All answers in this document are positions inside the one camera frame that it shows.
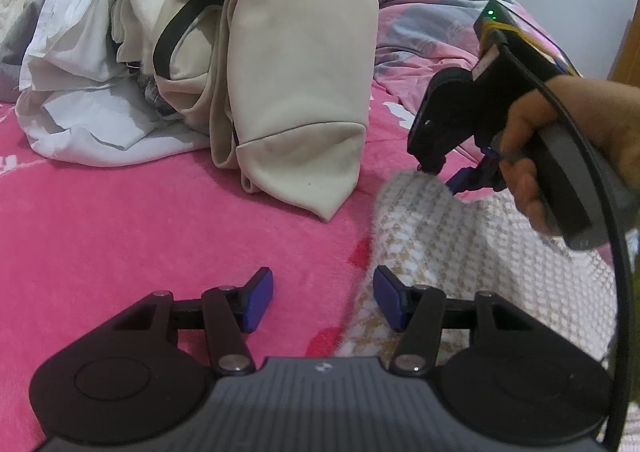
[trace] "pile of clothes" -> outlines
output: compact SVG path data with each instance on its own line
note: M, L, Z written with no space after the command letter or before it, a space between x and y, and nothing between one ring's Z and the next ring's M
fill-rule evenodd
M210 147L247 192L324 220L353 191L377 0L3 4L0 100L37 153L121 166Z

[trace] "gray gripper base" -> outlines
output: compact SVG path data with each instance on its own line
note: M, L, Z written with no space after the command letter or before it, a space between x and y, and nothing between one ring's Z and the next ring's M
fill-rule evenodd
M270 358L220 380L191 419L151 440L96 448L53 438L38 452L520 452L469 430L424 381L377 358ZM602 452L593 440L546 449Z

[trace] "black strap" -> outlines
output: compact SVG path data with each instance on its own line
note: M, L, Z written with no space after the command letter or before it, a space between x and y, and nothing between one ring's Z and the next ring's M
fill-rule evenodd
M219 6L221 8L224 3L225 0L190 0L181 7L180 11L166 25L156 43L156 48L154 49L154 70L156 75L167 80L171 79L169 71L171 56L184 33L205 8L209 6Z

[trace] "knitted fabric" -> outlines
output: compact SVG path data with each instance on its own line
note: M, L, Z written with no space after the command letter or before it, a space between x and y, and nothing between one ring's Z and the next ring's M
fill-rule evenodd
M405 285L435 286L450 298L494 291L595 359L607 356L616 315L610 267L597 252L571 252L561 239L537 234L508 192L463 203L423 173L388 181L376 202L367 278L338 356L380 355L387 363L399 340L373 298L380 264ZM444 330L438 363L467 345L468 332ZM621 451L640 451L638 421L634 410Z

